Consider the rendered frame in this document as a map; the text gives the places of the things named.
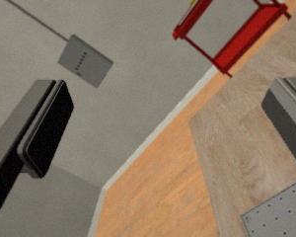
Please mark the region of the grey perforated breadboard plate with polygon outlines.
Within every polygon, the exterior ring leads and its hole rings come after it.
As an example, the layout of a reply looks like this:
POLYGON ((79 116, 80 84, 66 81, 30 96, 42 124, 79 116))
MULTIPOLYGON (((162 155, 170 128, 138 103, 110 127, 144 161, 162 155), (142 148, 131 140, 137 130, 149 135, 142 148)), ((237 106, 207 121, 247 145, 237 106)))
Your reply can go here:
POLYGON ((248 237, 296 237, 296 182, 240 217, 248 237))

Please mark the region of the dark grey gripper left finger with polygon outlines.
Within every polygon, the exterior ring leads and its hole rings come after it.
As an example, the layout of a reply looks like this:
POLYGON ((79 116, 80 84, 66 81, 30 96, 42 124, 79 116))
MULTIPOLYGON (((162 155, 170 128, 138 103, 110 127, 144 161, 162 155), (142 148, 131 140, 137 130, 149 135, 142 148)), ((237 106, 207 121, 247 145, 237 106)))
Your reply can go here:
POLYGON ((43 178, 74 105, 64 80, 36 80, 0 127, 0 209, 20 173, 43 178))

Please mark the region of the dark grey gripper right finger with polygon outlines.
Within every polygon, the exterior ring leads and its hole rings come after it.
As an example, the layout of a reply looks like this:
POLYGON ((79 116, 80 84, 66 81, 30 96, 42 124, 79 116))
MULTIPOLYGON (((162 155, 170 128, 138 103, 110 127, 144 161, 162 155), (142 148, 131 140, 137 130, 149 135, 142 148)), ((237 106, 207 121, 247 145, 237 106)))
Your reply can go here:
POLYGON ((296 77, 275 78, 261 107, 296 160, 296 77))

